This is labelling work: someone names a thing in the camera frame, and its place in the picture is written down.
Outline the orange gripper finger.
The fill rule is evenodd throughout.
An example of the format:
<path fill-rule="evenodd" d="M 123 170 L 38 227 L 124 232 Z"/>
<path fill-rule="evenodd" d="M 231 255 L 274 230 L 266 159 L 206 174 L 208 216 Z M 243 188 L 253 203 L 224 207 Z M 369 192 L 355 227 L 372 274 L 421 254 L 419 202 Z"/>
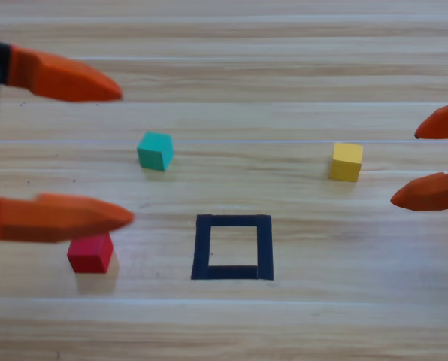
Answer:
<path fill-rule="evenodd" d="M 448 209 L 448 173 L 439 172 L 417 178 L 404 185 L 390 202 L 412 211 Z"/>
<path fill-rule="evenodd" d="M 448 139 L 448 105 L 438 108 L 414 133 L 417 139 Z"/>
<path fill-rule="evenodd" d="M 0 241 L 56 243 L 114 231 L 134 218 L 119 205 L 88 196 L 40 193 L 32 200 L 0 197 Z"/>

